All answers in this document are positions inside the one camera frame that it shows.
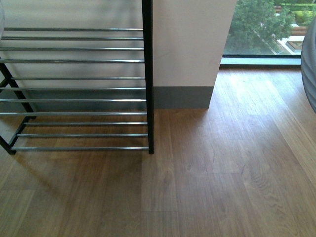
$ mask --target window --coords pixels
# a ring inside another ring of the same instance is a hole
[[[300,55],[315,0],[238,0],[224,55]]]

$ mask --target skirting board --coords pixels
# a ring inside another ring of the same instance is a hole
[[[179,108],[209,108],[213,86],[159,86],[154,87],[154,108],[155,109],[179,109]],[[101,92],[28,92],[25,96],[30,99],[100,99],[100,98],[118,98],[116,93]],[[145,98],[143,92],[133,92],[119,98],[133,99]],[[16,99],[11,91],[2,91],[0,99]],[[91,110],[142,110],[146,103],[32,103],[35,111],[91,111]],[[2,112],[23,112],[24,109],[19,103],[0,103]]]
[[[155,109],[207,109],[213,86],[155,86]]]

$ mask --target gray baseboard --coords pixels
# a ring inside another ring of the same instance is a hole
[[[155,109],[209,108],[213,86],[155,86]]]

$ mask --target wooden floor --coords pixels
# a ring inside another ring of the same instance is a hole
[[[15,123],[1,120],[6,138]],[[156,110],[155,124],[154,155],[1,149],[0,237],[316,236],[299,70],[221,70],[210,109]]]

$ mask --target chrome rod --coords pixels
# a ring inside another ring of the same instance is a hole
[[[146,126],[147,122],[25,122],[27,126]]]
[[[148,137],[148,134],[17,134],[30,138],[112,138],[112,137]]]
[[[1,40],[41,40],[41,41],[142,41],[142,37],[22,37],[3,36]]]
[[[0,59],[0,63],[144,63],[144,60],[143,59],[108,59],[108,60]]]
[[[146,99],[0,99],[11,103],[48,103],[48,102],[146,102]]]
[[[51,47],[0,47],[0,51],[57,51],[57,52],[70,52],[70,51],[144,51],[144,48],[51,48]]]
[[[0,113],[0,116],[145,116],[146,112],[32,112]]]
[[[13,151],[145,151],[148,147],[13,147]]]
[[[103,91],[103,90],[145,90],[146,88],[143,86],[139,86],[139,87],[107,87],[107,88],[30,88],[30,87],[5,87],[5,88],[1,88],[1,90],[9,90],[9,91],[20,91],[20,90],[37,90],[37,91],[43,91],[43,90],[76,90],[76,91]]]
[[[142,28],[22,28],[5,27],[5,31],[60,31],[60,32],[111,32],[111,31],[143,31]]]
[[[11,80],[144,80],[140,77],[116,78],[11,78]]]

